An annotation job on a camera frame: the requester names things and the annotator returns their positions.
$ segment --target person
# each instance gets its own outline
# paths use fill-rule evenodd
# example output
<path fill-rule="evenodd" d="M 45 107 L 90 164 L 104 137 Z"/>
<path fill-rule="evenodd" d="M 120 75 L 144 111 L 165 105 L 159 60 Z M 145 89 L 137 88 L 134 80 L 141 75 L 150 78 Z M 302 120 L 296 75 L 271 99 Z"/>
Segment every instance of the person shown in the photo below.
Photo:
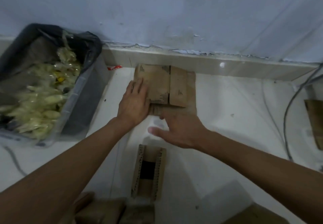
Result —
<path fill-rule="evenodd" d="M 148 87 L 131 81 L 103 128 L 0 194 L 0 223 L 58 223 L 114 145 L 148 115 Z M 253 181 L 307 223 L 323 223 L 323 175 L 207 130 L 195 115 L 163 113 L 169 131 L 148 132 L 209 154 Z"/>

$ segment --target baseboard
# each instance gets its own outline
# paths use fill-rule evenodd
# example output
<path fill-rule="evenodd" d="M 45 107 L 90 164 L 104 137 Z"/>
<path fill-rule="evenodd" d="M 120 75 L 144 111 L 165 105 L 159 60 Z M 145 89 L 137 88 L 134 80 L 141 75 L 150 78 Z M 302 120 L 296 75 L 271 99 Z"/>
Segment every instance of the baseboard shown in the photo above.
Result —
<path fill-rule="evenodd" d="M 0 36 L 0 54 L 14 38 Z M 173 65 L 196 73 L 292 81 L 311 72 L 317 64 L 272 61 L 241 55 L 181 54 L 159 47 L 104 45 L 103 57 L 108 66 L 136 67 L 138 63 Z"/>

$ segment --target white tile floor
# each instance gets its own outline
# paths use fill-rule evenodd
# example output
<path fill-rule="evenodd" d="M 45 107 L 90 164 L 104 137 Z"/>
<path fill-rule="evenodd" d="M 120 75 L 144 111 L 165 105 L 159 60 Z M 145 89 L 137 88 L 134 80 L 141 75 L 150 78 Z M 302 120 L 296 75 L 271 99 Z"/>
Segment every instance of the white tile floor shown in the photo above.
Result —
<path fill-rule="evenodd" d="M 122 68 L 113 72 L 88 134 L 116 116 L 119 101 L 133 77 L 134 69 Z M 203 74 L 196 76 L 197 113 L 206 127 L 282 158 L 286 158 L 281 139 L 283 114 L 293 94 L 288 82 Z M 290 109 L 287 120 L 290 150 L 298 164 L 317 169 L 323 162 L 323 153 L 316 149 L 304 99 L 306 93 L 301 92 Z M 270 118 L 265 103 L 280 132 Z M 138 144 L 156 144 L 167 148 L 162 198 L 155 203 L 156 223 L 221 223 L 252 201 L 285 217 L 290 223 L 303 223 L 270 195 L 222 162 L 152 137 L 147 133 L 150 124 L 166 126 L 157 117 L 149 116 L 116 144 L 86 190 L 94 190 L 98 197 L 129 197 Z M 30 173 L 74 144 L 57 142 L 48 149 L 17 147 L 14 151 L 22 168 Z M 2 148 L 0 159 L 2 191 L 21 176 Z"/>

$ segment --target gray cord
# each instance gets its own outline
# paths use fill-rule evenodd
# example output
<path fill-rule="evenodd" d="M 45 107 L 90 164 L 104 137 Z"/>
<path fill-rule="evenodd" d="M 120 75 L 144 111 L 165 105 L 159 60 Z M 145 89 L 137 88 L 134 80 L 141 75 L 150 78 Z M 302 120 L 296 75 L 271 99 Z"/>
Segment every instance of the gray cord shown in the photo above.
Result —
<path fill-rule="evenodd" d="M 26 172 L 24 172 L 22 169 L 21 169 L 21 167 L 20 167 L 20 165 L 19 165 L 19 162 L 18 162 L 18 160 L 17 160 L 17 158 L 16 158 L 16 155 L 14 154 L 14 151 L 12 151 L 12 149 L 11 148 L 9 148 L 8 146 L 4 146 L 4 145 L 2 145 L 2 147 L 9 153 L 9 155 L 10 155 L 10 157 L 11 157 L 11 159 L 12 159 L 12 161 L 14 162 L 14 165 L 16 166 L 16 168 L 17 168 L 17 170 L 25 177 L 25 176 L 27 176 L 27 173 Z"/>
<path fill-rule="evenodd" d="M 287 141 L 287 136 L 286 136 L 286 119 L 287 119 L 287 114 L 288 114 L 289 108 L 290 108 L 291 104 L 293 103 L 293 100 L 295 99 L 295 97 L 301 92 L 301 90 L 303 89 L 303 87 L 307 85 L 307 83 L 312 79 L 312 77 L 314 75 L 316 75 L 318 71 L 321 70 L 322 67 L 323 67 L 323 63 L 321 63 L 318 66 L 318 68 L 307 78 L 307 80 L 303 84 L 301 84 L 301 86 L 299 87 L 299 89 L 297 90 L 297 92 L 294 94 L 294 96 L 292 97 L 292 99 L 289 101 L 289 103 L 287 105 L 287 108 L 286 108 L 286 111 L 285 111 L 285 114 L 284 114 L 283 133 L 284 133 L 285 147 L 286 147 L 286 152 L 287 152 L 288 159 L 290 161 L 292 161 L 292 162 L 294 162 L 294 160 L 293 160 L 292 155 L 290 154 L 289 146 L 288 146 L 288 141 Z"/>

